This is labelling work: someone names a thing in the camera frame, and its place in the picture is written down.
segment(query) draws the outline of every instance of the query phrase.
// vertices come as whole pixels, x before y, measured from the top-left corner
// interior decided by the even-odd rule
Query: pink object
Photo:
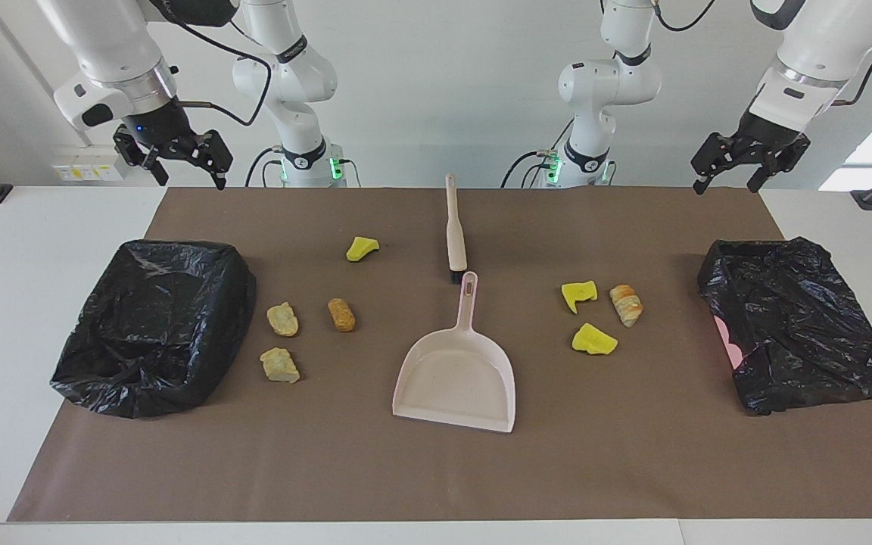
[[[456,327],[432,332],[409,349],[392,394],[392,414],[416,420],[513,430],[516,393],[506,353],[473,331],[477,273],[463,275]]]
[[[719,328],[719,335],[722,337],[722,342],[726,344],[726,352],[729,353],[729,362],[733,365],[733,369],[738,369],[742,365],[742,350],[729,342],[729,328],[722,318],[715,317],[715,325]]]

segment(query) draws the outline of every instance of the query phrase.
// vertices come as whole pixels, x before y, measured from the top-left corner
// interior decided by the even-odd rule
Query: dustpan handle
[[[468,270],[459,287],[459,313],[456,315],[457,330],[473,331],[473,308],[477,303],[477,273]]]

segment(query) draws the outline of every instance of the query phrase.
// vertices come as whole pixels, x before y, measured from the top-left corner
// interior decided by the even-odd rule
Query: yellow sponge
[[[598,300],[598,286],[594,285],[594,280],[564,284],[560,287],[560,293],[563,294],[564,301],[567,301],[567,306],[571,307],[571,313],[574,314],[578,313],[578,301]]]
[[[610,354],[617,348],[617,339],[599,330],[591,324],[581,325],[571,347],[588,354]]]
[[[366,257],[370,251],[377,251],[378,241],[374,238],[356,237],[352,241],[349,251],[345,252],[345,259],[354,263]]]

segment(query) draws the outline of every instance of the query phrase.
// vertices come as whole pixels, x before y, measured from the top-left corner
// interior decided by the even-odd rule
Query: green indicator light
[[[338,164],[338,159],[334,157],[329,158],[329,164],[332,165],[332,177],[333,179],[340,179],[343,176],[342,168]]]
[[[550,166],[550,172],[547,173],[547,176],[550,178],[550,183],[557,183],[558,177],[560,177],[560,169],[564,166],[564,161],[561,161],[560,158],[554,159],[553,165]]]

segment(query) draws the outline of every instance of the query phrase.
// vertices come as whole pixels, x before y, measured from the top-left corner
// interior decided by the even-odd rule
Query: food scrap
[[[567,306],[571,307],[571,313],[577,314],[579,301],[598,299],[598,286],[595,286],[594,280],[564,284],[560,287],[560,293],[563,294],[564,301],[567,301]]]
[[[260,355],[264,365],[264,375],[272,382],[288,382],[294,384],[301,378],[298,368],[294,366],[291,354],[284,348],[273,348]]]
[[[571,347],[588,354],[610,354],[617,348],[617,339],[599,330],[591,324],[581,325]]]
[[[329,313],[332,314],[332,323],[340,332],[350,332],[356,328],[356,315],[352,314],[352,308],[344,299],[329,301]]]
[[[345,252],[345,259],[348,259],[350,262],[354,263],[360,261],[370,251],[378,250],[378,241],[374,238],[366,238],[366,237],[356,237],[354,241],[352,241],[352,246],[349,247],[349,251]]]
[[[298,318],[294,316],[294,308],[287,301],[267,310],[267,322],[281,337],[294,337],[298,334]]]
[[[628,284],[615,286],[615,289],[610,291],[612,295],[612,303],[615,305],[618,316],[621,317],[621,323],[624,327],[630,328],[637,321],[637,317],[641,315],[644,306],[641,300],[637,299],[637,294],[634,289]]]

